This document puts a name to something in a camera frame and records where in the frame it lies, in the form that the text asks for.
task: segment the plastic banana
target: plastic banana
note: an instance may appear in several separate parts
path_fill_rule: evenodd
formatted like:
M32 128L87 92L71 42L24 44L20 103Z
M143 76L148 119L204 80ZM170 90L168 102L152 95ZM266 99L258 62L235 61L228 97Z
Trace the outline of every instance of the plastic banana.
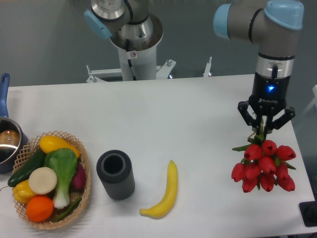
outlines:
M161 219L173 208L178 189L177 166L174 161L170 161L167 168L167 184L163 199L149 209L140 209L142 216L153 219Z

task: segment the light blue joint cap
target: light blue joint cap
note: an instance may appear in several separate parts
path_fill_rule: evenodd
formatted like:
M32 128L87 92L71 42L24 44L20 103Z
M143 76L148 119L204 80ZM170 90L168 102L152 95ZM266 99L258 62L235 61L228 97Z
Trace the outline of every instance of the light blue joint cap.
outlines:
M92 31L99 37L103 39L108 39L112 36L111 32L102 24L101 21L89 10L84 13L85 21Z
M213 30L214 32L223 38L229 38L228 35L228 12L231 4L221 5L213 17Z
M265 15L278 25L291 30L300 30L303 25L304 5L296 0L270 0Z

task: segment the tulip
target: tulip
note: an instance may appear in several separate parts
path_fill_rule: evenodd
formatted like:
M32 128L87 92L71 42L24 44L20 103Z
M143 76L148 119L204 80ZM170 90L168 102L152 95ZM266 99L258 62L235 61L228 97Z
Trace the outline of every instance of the tulip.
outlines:
M276 151L276 155L279 157L280 160L284 161L291 160L296 157L294 150L287 145L279 146Z
M276 167L275 175L279 179L287 179L288 178L288 170L285 163L280 162L279 166Z
M251 192L253 188L258 184L259 180L258 177L255 177L254 179L243 179L242 183L242 189L244 192Z
M246 166L245 175L247 179L254 179L261 173L261 168L254 162Z
M244 178L246 166L244 164L238 163L233 167L231 178L238 182Z
M244 152L244 158L247 160L258 160L263 155L262 149L256 144L250 145Z
M290 192L295 190L295 183L290 176L287 179L279 179L276 180L277 184L282 187L282 189Z
M273 175L276 171L274 160L269 156L263 156L259 159L259 167L264 173Z
M274 175L261 173L259 178L260 178L260 184L262 188L267 192L272 191L274 187L274 182L275 182Z
M271 140L266 140L262 144L262 150L266 155L274 155L277 151L276 144Z

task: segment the saucepan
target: saucepan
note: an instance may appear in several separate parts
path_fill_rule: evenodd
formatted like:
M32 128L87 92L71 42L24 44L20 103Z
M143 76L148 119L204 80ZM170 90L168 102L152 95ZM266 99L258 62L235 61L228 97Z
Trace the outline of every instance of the saucepan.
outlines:
M8 118L6 98L9 82L10 75L3 74L0 82L0 174L13 170L16 156L28 142L18 123Z

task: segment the wicker basket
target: wicker basket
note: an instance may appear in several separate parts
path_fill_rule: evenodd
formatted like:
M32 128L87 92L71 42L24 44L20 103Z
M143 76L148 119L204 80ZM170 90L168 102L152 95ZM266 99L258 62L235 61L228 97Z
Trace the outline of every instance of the wicker basket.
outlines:
M50 218L43 222L35 223L28 220L28 217L26 215L26 204L21 204L18 201L14 200L16 212L19 214L19 217L21 217L28 225L40 230L60 228L75 220L87 205L91 186L90 166L87 158L87 153L83 144L75 136L62 131L43 133L41 136L37 136L35 139L29 141L28 144L25 145L23 149L21 149L20 154L17 156L15 160L15 165L13 166L13 172L15 173L21 166L25 164L26 161L28 161L31 158L34 152L39 148L39 142L41 138L45 135L54 135L63 138L79 150L79 152L81 153L79 160L86 172L86 185L83 192L77 192L70 188L70 203L72 203L78 196L82 196L82 199L78 207L75 210L73 210L72 213L69 214L66 218L59 222L53 223L51 222L51 220L53 220L59 213L63 212L64 209L59 209L58 211L57 209L54 209L54 212Z

